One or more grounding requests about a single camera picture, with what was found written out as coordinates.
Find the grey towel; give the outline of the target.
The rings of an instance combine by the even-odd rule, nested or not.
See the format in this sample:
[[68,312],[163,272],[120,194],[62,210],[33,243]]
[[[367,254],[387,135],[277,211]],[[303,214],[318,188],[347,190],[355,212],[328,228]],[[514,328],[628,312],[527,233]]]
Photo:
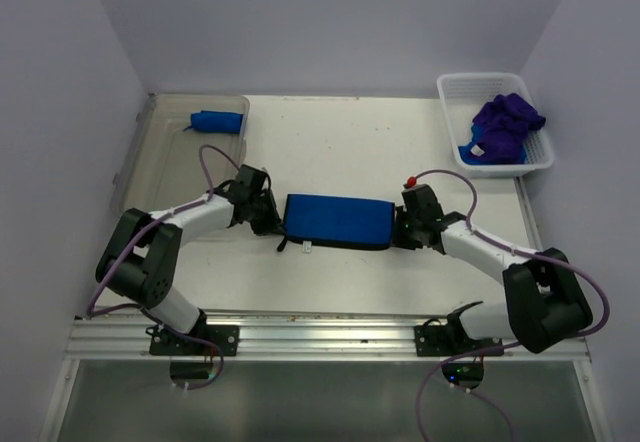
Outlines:
[[286,199],[284,237],[288,242],[330,248],[381,251],[392,245],[393,202],[326,195],[289,194]]

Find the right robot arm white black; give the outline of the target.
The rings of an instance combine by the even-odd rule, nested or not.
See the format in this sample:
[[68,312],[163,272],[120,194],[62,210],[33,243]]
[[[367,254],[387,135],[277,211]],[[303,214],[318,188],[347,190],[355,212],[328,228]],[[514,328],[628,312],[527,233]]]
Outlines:
[[445,213],[426,184],[407,184],[402,198],[395,215],[395,247],[429,248],[461,260],[496,281],[505,296],[501,303],[471,302],[442,323],[417,326],[419,354],[464,355],[485,349],[501,355],[505,339],[541,353],[592,324],[592,310],[563,252],[536,252],[481,237],[463,214]]

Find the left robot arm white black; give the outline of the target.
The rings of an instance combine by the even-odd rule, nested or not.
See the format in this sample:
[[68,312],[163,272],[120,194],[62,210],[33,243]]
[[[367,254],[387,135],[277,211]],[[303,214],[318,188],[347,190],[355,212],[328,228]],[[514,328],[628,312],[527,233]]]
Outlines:
[[282,225],[269,174],[248,165],[189,203],[125,211],[97,264],[98,289],[87,314],[99,314],[97,299],[108,289],[173,329],[172,341],[182,352],[201,352],[208,341],[202,311],[173,287],[179,252],[204,235],[243,223],[257,236],[277,234]]

